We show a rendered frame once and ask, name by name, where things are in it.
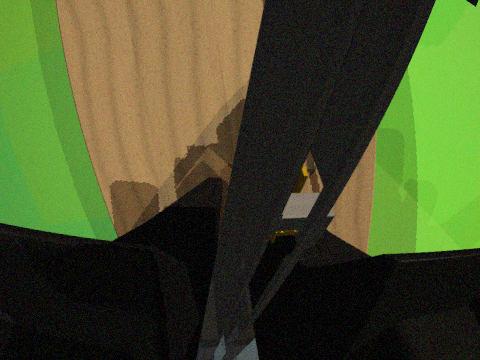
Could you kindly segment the light brown wooden board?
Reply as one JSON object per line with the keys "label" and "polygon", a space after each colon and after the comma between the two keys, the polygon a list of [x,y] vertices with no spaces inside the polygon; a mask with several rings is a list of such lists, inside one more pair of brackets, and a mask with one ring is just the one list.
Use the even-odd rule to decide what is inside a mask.
{"label": "light brown wooden board", "polygon": [[[264,4],[56,0],[69,87],[117,236],[209,177],[221,179],[221,232]],[[327,227],[364,253],[376,136]]]}

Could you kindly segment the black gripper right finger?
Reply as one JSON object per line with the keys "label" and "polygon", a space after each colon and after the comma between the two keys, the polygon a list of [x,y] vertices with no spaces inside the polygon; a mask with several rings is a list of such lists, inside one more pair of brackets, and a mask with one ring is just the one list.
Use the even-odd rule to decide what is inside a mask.
{"label": "black gripper right finger", "polygon": [[[285,255],[272,241],[249,283],[252,308]],[[480,303],[480,248],[369,256],[325,231],[253,323],[259,360],[365,360],[385,329]]]}

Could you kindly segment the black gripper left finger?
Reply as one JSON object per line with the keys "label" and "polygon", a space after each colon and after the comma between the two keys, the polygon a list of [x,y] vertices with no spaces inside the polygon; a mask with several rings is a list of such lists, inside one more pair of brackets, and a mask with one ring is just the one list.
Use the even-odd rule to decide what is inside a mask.
{"label": "black gripper left finger", "polygon": [[209,177],[113,241],[0,223],[0,319],[133,360],[196,360],[220,205]]}

